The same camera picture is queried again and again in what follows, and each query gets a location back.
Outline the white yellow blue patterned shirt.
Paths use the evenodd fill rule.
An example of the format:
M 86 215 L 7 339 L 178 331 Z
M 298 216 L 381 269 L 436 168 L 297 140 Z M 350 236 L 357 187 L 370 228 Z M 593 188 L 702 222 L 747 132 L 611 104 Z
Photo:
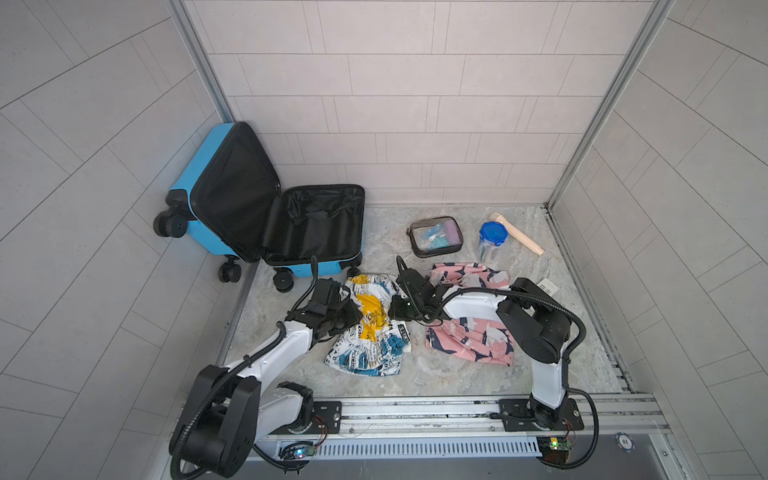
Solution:
M 405 323 L 389 315 L 392 303 L 404 298 L 400 288 L 387 274 L 360 274 L 347 279 L 345 286 L 362 318 L 338 336 L 324 364 L 368 377 L 399 374 L 403 356 L 411 351 Z

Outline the clear black-trimmed toiletry pouch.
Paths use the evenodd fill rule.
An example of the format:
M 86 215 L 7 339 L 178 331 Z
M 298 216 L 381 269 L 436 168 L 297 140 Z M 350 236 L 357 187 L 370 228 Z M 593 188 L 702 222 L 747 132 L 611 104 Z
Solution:
M 418 258 L 429 258 L 459 252 L 463 234 L 452 216 L 418 220 L 406 230 L 411 249 Z

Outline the pink navy patterned garment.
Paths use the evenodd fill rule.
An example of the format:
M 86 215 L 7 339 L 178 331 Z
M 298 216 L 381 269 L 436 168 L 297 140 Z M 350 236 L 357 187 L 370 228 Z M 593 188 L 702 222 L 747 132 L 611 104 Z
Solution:
M 508 289 L 509 274 L 481 263 L 436 263 L 429 281 L 459 287 Z M 426 329 L 426 346 L 475 363 L 514 365 L 513 336 L 498 319 L 459 317 Z

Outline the clear jar with blue lid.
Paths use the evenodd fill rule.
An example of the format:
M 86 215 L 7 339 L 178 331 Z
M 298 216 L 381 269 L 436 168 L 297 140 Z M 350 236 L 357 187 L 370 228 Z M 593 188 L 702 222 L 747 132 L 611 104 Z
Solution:
M 481 263 L 495 260 L 501 246 L 506 242 L 509 234 L 506 228 L 498 222 L 488 221 L 482 224 L 479 230 L 478 259 Z

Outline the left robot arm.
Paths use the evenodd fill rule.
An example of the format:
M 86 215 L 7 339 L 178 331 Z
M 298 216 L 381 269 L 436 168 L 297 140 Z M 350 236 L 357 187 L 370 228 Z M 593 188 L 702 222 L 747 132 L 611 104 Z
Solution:
M 308 290 L 277 322 L 256 350 L 228 366 L 208 365 L 194 380 L 169 443 L 169 473 L 197 479 L 207 473 L 232 477 L 255 442 L 313 421 L 313 393 L 277 377 L 317 343 L 360 322 L 350 288 L 336 280 L 313 279 Z

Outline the small white remote control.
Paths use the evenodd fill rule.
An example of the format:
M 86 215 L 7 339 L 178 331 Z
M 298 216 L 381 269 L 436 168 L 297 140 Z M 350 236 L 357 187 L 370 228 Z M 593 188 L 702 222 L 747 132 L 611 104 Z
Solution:
M 537 286 L 549 296 L 554 296 L 560 290 L 560 288 L 548 278 L 539 281 Z

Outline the blue hard-shell suitcase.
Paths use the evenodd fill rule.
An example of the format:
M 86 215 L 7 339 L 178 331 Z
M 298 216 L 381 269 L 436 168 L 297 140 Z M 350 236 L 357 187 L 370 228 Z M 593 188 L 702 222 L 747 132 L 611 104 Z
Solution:
M 357 274 L 362 263 L 365 190 L 355 184 L 283 189 L 276 169 L 245 122 L 215 126 L 170 187 L 153 230 L 192 237 L 225 257 L 222 283 L 236 283 L 243 263 L 274 269 L 282 292 L 300 277 Z

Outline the white ventilation grille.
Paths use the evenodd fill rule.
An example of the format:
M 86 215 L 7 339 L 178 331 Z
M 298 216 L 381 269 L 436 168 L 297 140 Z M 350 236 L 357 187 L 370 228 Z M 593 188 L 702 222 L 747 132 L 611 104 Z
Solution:
M 332 440 L 321 446 L 318 460 L 540 458 L 536 438 L 381 438 Z

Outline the round blue white sticker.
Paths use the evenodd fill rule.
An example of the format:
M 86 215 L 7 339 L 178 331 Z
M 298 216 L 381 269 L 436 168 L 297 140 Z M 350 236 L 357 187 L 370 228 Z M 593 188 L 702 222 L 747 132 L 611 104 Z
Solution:
M 632 438 L 626 433 L 617 433 L 615 436 L 617 446 L 625 453 L 630 453 L 635 450 L 635 443 Z

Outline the aluminium mounting rail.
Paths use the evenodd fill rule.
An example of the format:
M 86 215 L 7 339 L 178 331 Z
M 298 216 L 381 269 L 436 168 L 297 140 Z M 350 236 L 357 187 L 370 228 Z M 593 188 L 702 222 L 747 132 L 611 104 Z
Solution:
M 569 395 L 567 418 L 555 432 L 587 440 L 595 424 L 603 435 L 669 433 L 669 422 L 651 394 Z M 347 397 L 317 399 L 314 413 L 330 440 L 374 438 L 468 438 L 543 436 L 548 432 L 524 414 L 526 395 L 437 397 Z

